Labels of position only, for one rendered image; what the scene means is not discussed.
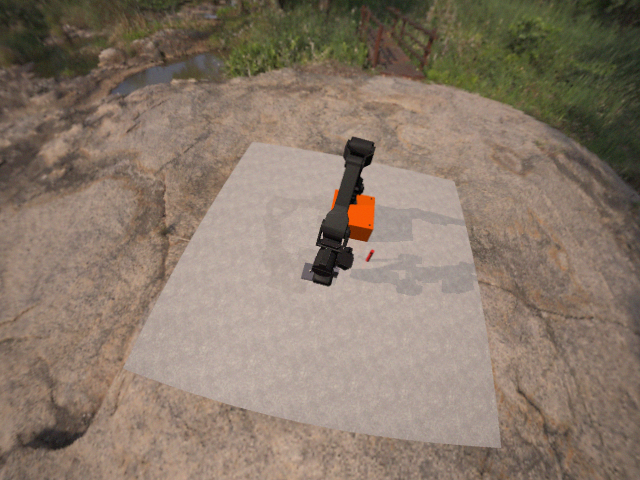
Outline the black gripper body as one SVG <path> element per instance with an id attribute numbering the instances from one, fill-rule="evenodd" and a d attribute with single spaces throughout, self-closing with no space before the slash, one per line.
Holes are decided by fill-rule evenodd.
<path id="1" fill-rule="evenodd" d="M 334 274 L 332 273 L 332 275 L 330 277 L 323 277 L 323 276 L 319 276 L 319 275 L 314 273 L 312 281 L 313 281 L 313 283 L 330 287 L 331 284 L 332 284 L 333 275 Z"/>

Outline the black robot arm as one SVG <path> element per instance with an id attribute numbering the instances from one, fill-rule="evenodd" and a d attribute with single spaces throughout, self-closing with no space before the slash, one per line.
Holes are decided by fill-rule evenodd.
<path id="1" fill-rule="evenodd" d="M 352 136 L 345 145 L 343 158 L 345 172 L 333 209 L 323 219 L 316 246 L 321 247 L 312 266 L 312 271 L 330 277 L 334 266 L 344 271 L 352 268 L 353 248 L 346 247 L 350 233 L 348 210 L 350 204 L 358 204 L 357 196 L 363 193 L 363 168 L 371 164 L 375 142 Z M 323 239 L 321 234 L 323 232 Z M 344 239 L 343 245 L 342 239 Z M 343 249 L 344 248 L 344 249 Z M 338 258 L 337 258 L 337 253 Z"/>

